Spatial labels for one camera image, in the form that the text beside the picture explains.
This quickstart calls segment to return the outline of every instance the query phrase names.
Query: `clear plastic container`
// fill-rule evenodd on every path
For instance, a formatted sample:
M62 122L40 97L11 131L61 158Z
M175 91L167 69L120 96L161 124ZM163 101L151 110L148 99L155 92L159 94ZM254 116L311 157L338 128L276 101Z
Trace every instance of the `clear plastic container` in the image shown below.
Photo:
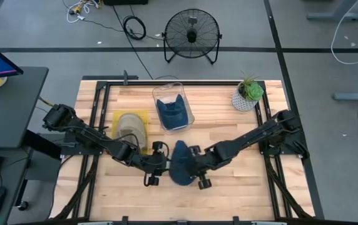
M167 134L190 129L194 116L181 83L174 82L156 87L153 90L153 97L161 127Z

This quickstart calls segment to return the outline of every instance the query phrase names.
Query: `black fan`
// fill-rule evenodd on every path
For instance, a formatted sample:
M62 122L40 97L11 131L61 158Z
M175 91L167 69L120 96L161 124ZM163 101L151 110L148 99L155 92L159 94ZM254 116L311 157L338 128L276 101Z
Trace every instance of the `black fan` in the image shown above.
M176 55L188 59L206 56L211 64L217 61L222 34L219 33L217 21L205 11L187 9L179 12L168 21L162 36L167 62L170 62ZM165 43L174 53L170 59L166 58ZM215 60L212 61L207 54L215 45L217 45L217 53Z

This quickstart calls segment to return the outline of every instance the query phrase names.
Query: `concrete floor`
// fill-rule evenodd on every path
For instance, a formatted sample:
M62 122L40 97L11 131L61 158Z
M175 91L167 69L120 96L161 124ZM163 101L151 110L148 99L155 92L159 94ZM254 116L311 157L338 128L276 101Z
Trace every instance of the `concrete floor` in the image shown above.
M338 3L271 0L282 47L329 48L337 23L308 21L305 16L307 12L331 11ZM223 34L222 46L275 47L263 1L150 0L148 5L133 6L133 9L146 24L147 33L154 35L163 32L166 22L175 13L190 7L206 10L216 18ZM128 6L116 9L121 17L130 14ZM86 18L119 28L110 7L91 8ZM157 44L162 46L162 42L152 39L133 41L135 47L157 47ZM358 48L358 21L341 25L334 46ZM0 8L0 48L10 47L115 48L130 45L122 33L85 22L68 24L66 8L61 1L5 0ZM41 95L68 105L74 105L82 76L120 75L126 69L140 79L149 79L133 52L8 52L6 56L20 66L49 67ZM139 52L139 56L154 78L174 75L182 79L238 79L243 70L255 73L259 79L283 79L274 52L220 52L214 66L204 58L177 57L167 64L162 52ZM338 54L338 57L347 62L358 61L358 54ZM286 53L285 62L304 125L325 218L358 221L357 104L335 102L331 98L335 91L358 92L358 65L340 64L329 53ZM40 127L43 116L44 112L35 110L29 128L45 133ZM31 186L26 199L30 200L38 186L37 183ZM44 201L43 205L37 205L43 207L43 211L36 210L32 215L30 211L13 212L11 221L44 219L51 204L47 199Z

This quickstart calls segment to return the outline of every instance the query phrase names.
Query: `blue cloth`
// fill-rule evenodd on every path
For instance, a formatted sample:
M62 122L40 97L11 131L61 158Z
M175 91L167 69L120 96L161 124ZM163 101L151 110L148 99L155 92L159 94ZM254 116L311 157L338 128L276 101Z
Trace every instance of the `blue cloth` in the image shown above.
M192 152L187 148L185 142L177 141L172 153L169 169L169 176L173 182L187 186L196 179L196 177L190 177L186 170L186 164L191 161L192 157Z
M189 122L185 107L185 100L178 94L176 101L164 104L160 100L156 101L158 115L162 125L167 129L175 129L186 126Z

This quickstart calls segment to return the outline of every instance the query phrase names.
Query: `green succulent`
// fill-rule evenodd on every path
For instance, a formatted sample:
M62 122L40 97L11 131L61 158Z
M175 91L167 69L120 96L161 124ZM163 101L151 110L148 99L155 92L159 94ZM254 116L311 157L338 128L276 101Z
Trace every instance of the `green succulent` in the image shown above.
M244 80L240 85L239 93L247 100L259 101L264 94L264 90L255 81L255 77L252 77L253 74L246 76L243 71L242 73L244 75Z

